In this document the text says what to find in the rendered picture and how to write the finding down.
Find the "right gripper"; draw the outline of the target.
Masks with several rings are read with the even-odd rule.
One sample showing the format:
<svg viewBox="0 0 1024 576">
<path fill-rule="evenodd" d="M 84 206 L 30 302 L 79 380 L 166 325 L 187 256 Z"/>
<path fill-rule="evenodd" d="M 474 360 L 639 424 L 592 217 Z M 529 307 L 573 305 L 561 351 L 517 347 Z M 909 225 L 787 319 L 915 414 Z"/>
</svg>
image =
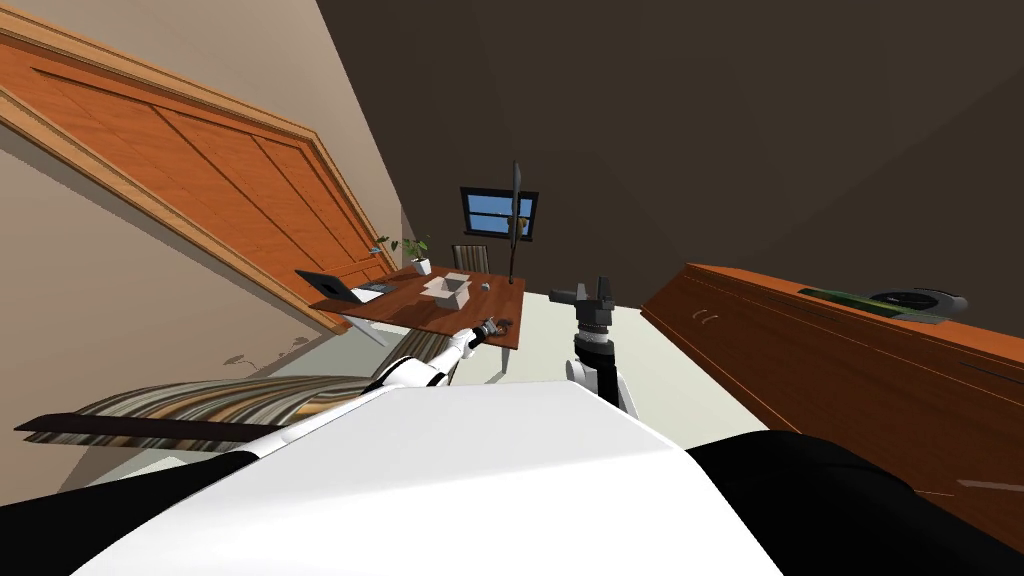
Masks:
<svg viewBox="0 0 1024 576">
<path fill-rule="evenodd" d="M 574 305 L 578 323 L 611 323 L 615 308 L 610 278 L 599 276 L 596 299 L 588 299 L 586 286 L 580 282 L 573 290 L 552 289 L 549 300 L 554 303 Z"/>
</svg>

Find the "brown wooden desk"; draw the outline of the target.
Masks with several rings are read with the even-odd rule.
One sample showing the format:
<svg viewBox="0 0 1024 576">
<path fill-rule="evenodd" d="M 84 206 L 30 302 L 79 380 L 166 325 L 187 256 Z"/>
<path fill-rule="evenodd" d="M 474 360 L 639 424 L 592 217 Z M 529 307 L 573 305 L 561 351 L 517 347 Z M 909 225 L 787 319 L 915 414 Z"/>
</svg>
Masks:
<svg viewBox="0 0 1024 576">
<path fill-rule="evenodd" d="M 373 338 L 375 323 L 453 336 L 490 318 L 505 329 L 485 342 L 502 349 L 501 372 L 508 371 L 511 352 L 519 347 L 524 279 L 417 264 L 373 280 L 389 289 L 381 292 L 344 280 L 342 271 L 296 272 L 323 295 L 311 308 L 340 315 Z"/>
</svg>

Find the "black floor lamp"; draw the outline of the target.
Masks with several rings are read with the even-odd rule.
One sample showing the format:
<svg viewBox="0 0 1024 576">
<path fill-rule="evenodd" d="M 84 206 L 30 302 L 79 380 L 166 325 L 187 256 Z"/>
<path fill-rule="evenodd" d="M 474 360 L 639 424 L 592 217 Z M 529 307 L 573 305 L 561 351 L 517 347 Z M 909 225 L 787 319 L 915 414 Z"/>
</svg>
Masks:
<svg viewBox="0 0 1024 576">
<path fill-rule="evenodd" d="M 517 250 L 517 244 L 521 237 L 520 206 L 521 206 L 521 171 L 519 163 L 517 161 L 513 161 L 511 215 L 508 218 L 508 233 L 510 239 L 510 258 L 509 258 L 509 270 L 508 270 L 509 284 L 514 283 L 514 265 L 516 258 L 516 250 Z"/>
</svg>

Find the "black framed window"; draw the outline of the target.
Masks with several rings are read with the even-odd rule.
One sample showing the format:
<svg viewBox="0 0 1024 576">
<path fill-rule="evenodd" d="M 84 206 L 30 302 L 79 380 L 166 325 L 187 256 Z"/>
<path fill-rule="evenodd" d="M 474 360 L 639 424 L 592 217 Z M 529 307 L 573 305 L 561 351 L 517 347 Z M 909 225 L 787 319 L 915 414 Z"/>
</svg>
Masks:
<svg viewBox="0 0 1024 576">
<path fill-rule="evenodd" d="M 489 238 L 509 237 L 508 219 L 513 211 L 512 190 L 462 187 L 460 194 L 466 234 Z M 519 217 L 526 220 L 521 240 L 534 240 L 538 201 L 537 192 L 521 191 L 519 194 Z"/>
</svg>

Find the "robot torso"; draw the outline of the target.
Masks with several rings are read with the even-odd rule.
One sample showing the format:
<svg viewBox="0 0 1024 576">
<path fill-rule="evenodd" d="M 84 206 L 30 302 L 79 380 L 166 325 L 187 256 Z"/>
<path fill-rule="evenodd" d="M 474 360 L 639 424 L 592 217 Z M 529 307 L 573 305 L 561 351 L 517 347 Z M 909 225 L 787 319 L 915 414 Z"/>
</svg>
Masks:
<svg viewBox="0 0 1024 576">
<path fill-rule="evenodd" d="M 387 387 L 73 576 L 782 576 L 682 448 L 570 381 Z"/>
</svg>

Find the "brown wooden sideboard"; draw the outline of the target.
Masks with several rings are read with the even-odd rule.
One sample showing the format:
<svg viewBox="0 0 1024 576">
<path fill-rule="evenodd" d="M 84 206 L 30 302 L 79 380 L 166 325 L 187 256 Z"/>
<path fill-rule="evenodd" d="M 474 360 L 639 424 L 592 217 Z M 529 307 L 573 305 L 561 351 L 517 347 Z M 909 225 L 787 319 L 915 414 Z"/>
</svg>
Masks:
<svg viewBox="0 0 1024 576">
<path fill-rule="evenodd" d="M 836 443 L 1024 553 L 1024 339 L 692 264 L 641 313 L 766 427 Z"/>
</svg>

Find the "striped bed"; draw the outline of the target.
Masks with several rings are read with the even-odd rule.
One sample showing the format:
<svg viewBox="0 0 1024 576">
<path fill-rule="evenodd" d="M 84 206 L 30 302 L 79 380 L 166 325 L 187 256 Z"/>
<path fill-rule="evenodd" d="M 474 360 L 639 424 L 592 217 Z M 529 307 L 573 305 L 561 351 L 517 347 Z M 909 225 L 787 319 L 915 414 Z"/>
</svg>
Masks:
<svg viewBox="0 0 1024 576">
<path fill-rule="evenodd" d="M 407 333 L 370 376 L 295 375 L 166 384 L 128 390 L 19 426 L 37 444 L 227 452 L 356 399 L 407 356 L 427 362 L 449 337 Z"/>
</svg>

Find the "orange wooden door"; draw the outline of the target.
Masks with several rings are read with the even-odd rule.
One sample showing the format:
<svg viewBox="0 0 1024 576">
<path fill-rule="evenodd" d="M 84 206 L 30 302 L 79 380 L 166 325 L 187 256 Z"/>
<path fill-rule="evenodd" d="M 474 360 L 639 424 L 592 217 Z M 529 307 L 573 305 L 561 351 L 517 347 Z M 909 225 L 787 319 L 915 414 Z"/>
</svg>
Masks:
<svg viewBox="0 0 1024 576">
<path fill-rule="evenodd" d="M 301 271 L 353 287 L 391 269 L 302 138 L 9 37 L 0 86 L 308 303 Z"/>
</svg>

